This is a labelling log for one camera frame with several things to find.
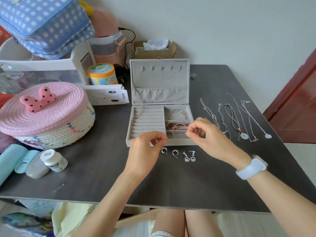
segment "white disc pendant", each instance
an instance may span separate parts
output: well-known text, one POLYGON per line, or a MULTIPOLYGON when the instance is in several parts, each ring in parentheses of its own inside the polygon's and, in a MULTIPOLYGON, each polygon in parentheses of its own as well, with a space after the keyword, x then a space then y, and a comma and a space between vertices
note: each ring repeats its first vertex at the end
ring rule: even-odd
POLYGON ((247 140, 249 138, 249 136, 246 133, 241 133, 240 137, 247 140))

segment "white watch band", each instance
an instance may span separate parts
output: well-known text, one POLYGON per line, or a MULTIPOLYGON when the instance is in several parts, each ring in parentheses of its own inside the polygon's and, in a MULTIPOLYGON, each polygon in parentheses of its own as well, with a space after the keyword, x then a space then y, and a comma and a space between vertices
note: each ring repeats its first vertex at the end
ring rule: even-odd
POLYGON ((266 170, 268 164, 257 155, 252 156, 251 164, 243 170, 236 171, 236 174, 243 180, 249 179, 258 174, 260 171, 266 170))

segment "wooden door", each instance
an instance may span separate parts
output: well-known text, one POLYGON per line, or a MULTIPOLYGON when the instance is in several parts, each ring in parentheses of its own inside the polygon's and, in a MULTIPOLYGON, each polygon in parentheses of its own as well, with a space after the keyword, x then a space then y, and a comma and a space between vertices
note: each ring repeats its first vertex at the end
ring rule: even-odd
POLYGON ((316 51, 263 114, 286 143, 316 143, 316 51))

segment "blue and white checkered fabric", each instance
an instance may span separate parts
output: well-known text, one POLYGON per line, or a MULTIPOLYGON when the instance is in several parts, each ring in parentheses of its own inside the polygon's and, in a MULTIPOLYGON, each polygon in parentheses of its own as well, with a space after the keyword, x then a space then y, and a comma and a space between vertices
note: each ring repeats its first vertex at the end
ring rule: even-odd
POLYGON ((78 0, 0 0, 0 25, 34 55, 50 60, 95 33, 78 0))

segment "gathered fabric pocket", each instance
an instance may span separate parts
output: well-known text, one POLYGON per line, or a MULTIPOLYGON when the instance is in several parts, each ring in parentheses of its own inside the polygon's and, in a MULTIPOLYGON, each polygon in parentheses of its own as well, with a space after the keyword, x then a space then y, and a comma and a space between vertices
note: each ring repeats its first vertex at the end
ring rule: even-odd
POLYGON ((187 86, 134 88, 134 103, 185 102, 187 86))

